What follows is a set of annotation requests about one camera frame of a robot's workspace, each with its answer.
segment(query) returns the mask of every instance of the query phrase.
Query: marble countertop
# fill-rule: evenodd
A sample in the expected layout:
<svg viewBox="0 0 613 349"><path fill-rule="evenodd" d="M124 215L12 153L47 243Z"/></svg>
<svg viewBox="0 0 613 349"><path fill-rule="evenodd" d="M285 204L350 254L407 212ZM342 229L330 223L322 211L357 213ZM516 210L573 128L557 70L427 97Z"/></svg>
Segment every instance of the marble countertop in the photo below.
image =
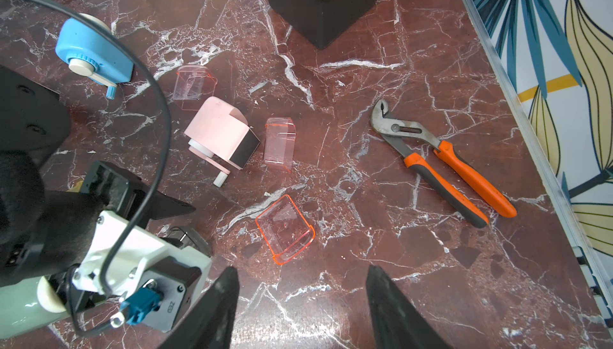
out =
<svg viewBox="0 0 613 349"><path fill-rule="evenodd" d="M241 290L233 348L373 348L365 293L369 264L381 266L434 329L456 348L601 348L610 336L564 236L524 140L461 0L379 0L331 46L316 50L267 0L56 0L110 24L172 92L176 69L207 64L215 96L239 108L264 138L269 117L297 129L294 169L267 170L260 146L226 183L187 151L193 112L171 104L173 141L161 191L193 214L150 222L163 235L187 224L215 251L214 280L229 265ZM95 160L151 179L161 119L142 73L117 99L68 71L55 55L65 18L19 1L0 5L0 63L60 93L72 131L43 169L66 190ZM459 219L370 127L385 97L397 117L453 142L506 194L504 219L426 145L427 161L491 219ZM298 257L276 265L254 221L290 194L315 227ZM87 313L88 328L112 309ZM2 348L154 348L146 326L76 338L68 321Z"/></svg>

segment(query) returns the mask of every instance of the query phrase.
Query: black cable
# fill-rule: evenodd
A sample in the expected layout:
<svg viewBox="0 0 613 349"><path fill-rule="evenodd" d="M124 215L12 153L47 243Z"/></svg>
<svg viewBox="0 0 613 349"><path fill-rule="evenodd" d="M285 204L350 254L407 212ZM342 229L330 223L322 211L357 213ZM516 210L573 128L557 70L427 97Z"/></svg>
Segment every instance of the black cable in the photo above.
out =
<svg viewBox="0 0 613 349"><path fill-rule="evenodd" d="M56 3L52 0L25 0L25 1L39 4L41 6L50 8L57 12L61 12L62 14L65 14L66 16L69 16L75 20L78 20L79 22L88 26L92 30L96 31L98 35L102 36L104 39L112 43L112 45L114 45L119 50L121 50L121 52L123 52L134 63L134 65L138 69L140 69L143 72L143 74L145 74L145 78L147 82L149 82L149 84L151 85L151 88L153 89L153 92L155 93L157 97L157 104L162 110L162 118L164 121L164 136L162 140L162 143L163 143L162 152L160 153L159 162L157 163L157 170L156 170L155 178L153 179L153 182L151 183L151 187L149 188L149 192L147 192L147 195L145 196L145 199L143 199L142 204L136 210L136 212L134 213L134 216L132 216L132 219L130 220L130 222L128 222L126 228L121 232L121 235L119 235L119 238L109 250L109 253L107 254L106 258L104 259L102 263L102 267L100 268L99 276L100 276L100 284L102 286L102 290L104 292L104 295L106 295L106 297L110 297L112 295L112 289L109 286L109 283L107 281L107 271L109 270L111 261L113 261L115 255L119 251L119 248L121 247L123 242L126 240L127 235L130 234L134 226L147 213L147 210L149 208L149 203L151 202L151 199L153 198L153 195L156 193L157 187L159 186L159 183L162 180L162 175L164 174L164 167L166 165L166 161L168 160L168 152L170 149L170 132L171 132L172 123L170 120L170 111L168 110L168 105L166 104L166 97L164 96L162 89L157 84L157 81L155 80L153 75L151 75L151 73L149 72L147 67L143 64L143 62L141 62L129 49L127 49L126 46L121 44L105 28L101 27L95 22L92 22L91 20L85 18L84 16L74 12L70 8L64 7L61 4Z"/></svg>
<svg viewBox="0 0 613 349"><path fill-rule="evenodd" d="M83 328L81 328L81 325L79 324L79 321L77 320L77 314L75 311L75 307L72 304L72 290L73 290L72 277L74 276L75 270L77 268L78 268L77 265L71 266L70 268L68 268L68 270L66 270L66 273L64 275L64 282L65 282L65 287L66 287L67 311L68 311L68 314L71 316L72 325L75 328L75 333L77 333L78 335L84 338L91 338L91 337L98 336L103 331L111 328L111 320L107 320L106 322L103 322L102 324L98 324L97 326L95 326L94 328L91 328L90 330L84 330Z"/></svg>

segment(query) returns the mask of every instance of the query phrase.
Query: leaf pattern wallpaper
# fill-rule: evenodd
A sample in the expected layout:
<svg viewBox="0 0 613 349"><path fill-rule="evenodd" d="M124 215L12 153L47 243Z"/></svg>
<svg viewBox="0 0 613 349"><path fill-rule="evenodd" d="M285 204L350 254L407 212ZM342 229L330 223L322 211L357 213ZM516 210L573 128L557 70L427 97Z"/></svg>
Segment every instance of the leaf pattern wallpaper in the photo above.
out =
<svg viewBox="0 0 613 349"><path fill-rule="evenodd" d="M473 0L541 147L613 278L613 0Z"/></svg>

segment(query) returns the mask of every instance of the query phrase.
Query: transparent pink plastic cover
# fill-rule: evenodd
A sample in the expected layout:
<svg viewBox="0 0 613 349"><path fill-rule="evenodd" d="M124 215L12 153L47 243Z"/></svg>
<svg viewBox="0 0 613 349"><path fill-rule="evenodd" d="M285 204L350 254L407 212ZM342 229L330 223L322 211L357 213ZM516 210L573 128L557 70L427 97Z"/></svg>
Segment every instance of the transparent pink plastic cover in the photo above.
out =
<svg viewBox="0 0 613 349"><path fill-rule="evenodd" d="M289 117L271 117L266 121L264 164L269 168L291 171L294 161L296 127Z"/></svg>
<svg viewBox="0 0 613 349"><path fill-rule="evenodd" d="M288 194L256 218L257 227L279 265L301 253L315 238L315 229L305 220Z"/></svg>
<svg viewBox="0 0 613 349"><path fill-rule="evenodd" d="M177 70L177 82L172 100L180 109L199 110L204 100L213 96L217 79L204 66L182 66Z"/></svg>

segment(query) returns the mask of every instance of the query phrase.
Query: blue knob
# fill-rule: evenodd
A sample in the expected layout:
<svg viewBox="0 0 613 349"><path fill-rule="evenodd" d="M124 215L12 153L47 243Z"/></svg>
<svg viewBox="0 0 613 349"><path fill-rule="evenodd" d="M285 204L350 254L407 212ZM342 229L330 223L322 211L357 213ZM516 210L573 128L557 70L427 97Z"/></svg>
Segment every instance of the blue knob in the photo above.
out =
<svg viewBox="0 0 613 349"><path fill-rule="evenodd" d="M113 100L115 99L115 87L109 87L107 88L107 99L109 100Z"/></svg>

